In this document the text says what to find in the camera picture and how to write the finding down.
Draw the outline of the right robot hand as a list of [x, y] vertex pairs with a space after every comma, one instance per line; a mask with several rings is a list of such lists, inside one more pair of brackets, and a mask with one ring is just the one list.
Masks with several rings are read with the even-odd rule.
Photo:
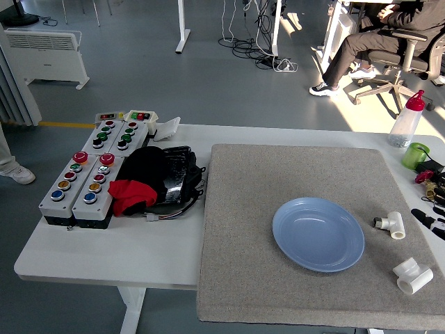
[[420, 209], [412, 209], [411, 213], [423, 226], [427, 227], [433, 234], [438, 236], [440, 239], [444, 239], [444, 219], [434, 219]]

